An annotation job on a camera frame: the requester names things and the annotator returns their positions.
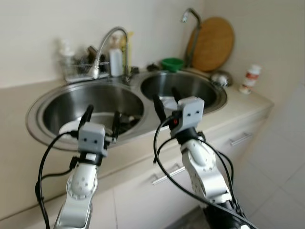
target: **dish rack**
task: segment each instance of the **dish rack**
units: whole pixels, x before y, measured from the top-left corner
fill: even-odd
[[[63,77],[67,83],[76,83],[79,81],[87,81],[93,79],[92,77],[88,76],[88,72],[93,64],[74,64],[67,66],[60,62],[60,66]],[[99,79],[109,76],[109,62],[101,62],[99,68]]]

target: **drawer handle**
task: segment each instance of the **drawer handle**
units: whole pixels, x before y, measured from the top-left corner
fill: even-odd
[[[176,166],[178,166],[178,169],[175,170],[175,171],[173,171],[173,172],[171,172],[171,173],[170,173],[170,177],[173,177],[173,176],[175,176],[175,175],[177,175],[177,174],[179,174],[179,173],[181,173],[181,172],[183,172],[183,171],[185,170],[185,167],[184,167],[184,166],[183,166],[183,167],[179,167],[178,164],[176,164]],[[156,179],[155,181],[152,182],[152,185],[157,185],[157,184],[159,184],[159,183],[161,183],[161,182],[163,182],[163,181],[165,181],[165,180],[168,179],[167,176],[163,176],[163,177],[161,177],[161,178],[158,178],[156,174],[155,174],[154,176],[155,176],[157,179]]]
[[[231,145],[231,146],[236,146],[236,145],[242,143],[243,141],[247,140],[248,138],[250,138],[250,137],[252,137],[252,136],[253,136],[252,133],[244,133],[244,136],[243,136],[243,137],[241,137],[241,138],[239,138],[239,139],[237,139],[237,140],[235,140],[235,141],[232,140],[232,139],[229,139],[229,140],[230,140],[230,145]]]

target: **wooden cutting board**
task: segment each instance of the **wooden cutting board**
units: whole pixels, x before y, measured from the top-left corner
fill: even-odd
[[[187,51],[191,50],[195,30],[190,38]],[[234,46],[234,31],[230,23],[219,17],[205,20],[201,24],[192,66],[204,72],[222,66],[229,58]]]

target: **curved faucet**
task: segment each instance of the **curved faucet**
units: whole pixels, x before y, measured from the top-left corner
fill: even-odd
[[[99,78],[99,73],[100,73],[100,69],[99,69],[99,64],[100,64],[100,56],[102,54],[102,50],[103,47],[105,46],[107,40],[111,37],[112,34],[114,34],[116,31],[122,31],[123,34],[125,35],[126,38],[126,46],[125,46],[125,67],[124,67],[124,75],[125,75],[125,80],[129,81],[129,71],[128,71],[128,36],[127,36],[127,31],[126,29],[124,29],[123,27],[117,26],[114,27],[113,29],[111,29],[103,38],[101,45],[99,47],[99,51],[96,55],[96,58],[94,60],[94,64],[91,67],[91,69],[88,72],[88,76],[94,78],[94,79],[98,79]]]
[[[186,23],[187,22],[187,18],[189,16],[189,12],[192,13],[192,15],[194,15],[194,17],[197,19],[197,27],[196,27],[197,31],[196,31],[195,38],[194,38],[193,43],[192,43],[192,48],[191,48],[190,54],[189,55],[186,54],[186,65],[185,65],[186,67],[190,67],[191,66],[191,63],[192,63],[192,60],[193,60],[194,51],[195,51],[195,47],[196,47],[198,36],[199,36],[199,31],[201,29],[201,18],[199,16],[199,14],[193,8],[188,8],[183,13],[181,22],[182,23]]]

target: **countertop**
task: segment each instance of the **countertop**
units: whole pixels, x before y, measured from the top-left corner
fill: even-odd
[[[37,205],[34,186],[39,164],[47,147],[30,136],[25,126],[25,115],[41,95],[64,84],[64,81],[59,80],[0,90],[0,220]],[[243,95],[235,87],[227,88],[226,92],[227,104],[216,112],[204,115],[198,130],[209,133],[274,105],[256,93]],[[153,157],[153,135],[154,133],[149,133],[132,142],[109,149],[99,177]],[[169,131],[164,130],[160,134],[160,141],[168,137]],[[45,163],[44,174],[67,170],[74,154],[52,150]],[[63,194],[66,180],[67,177],[61,177],[44,181],[45,197]]]

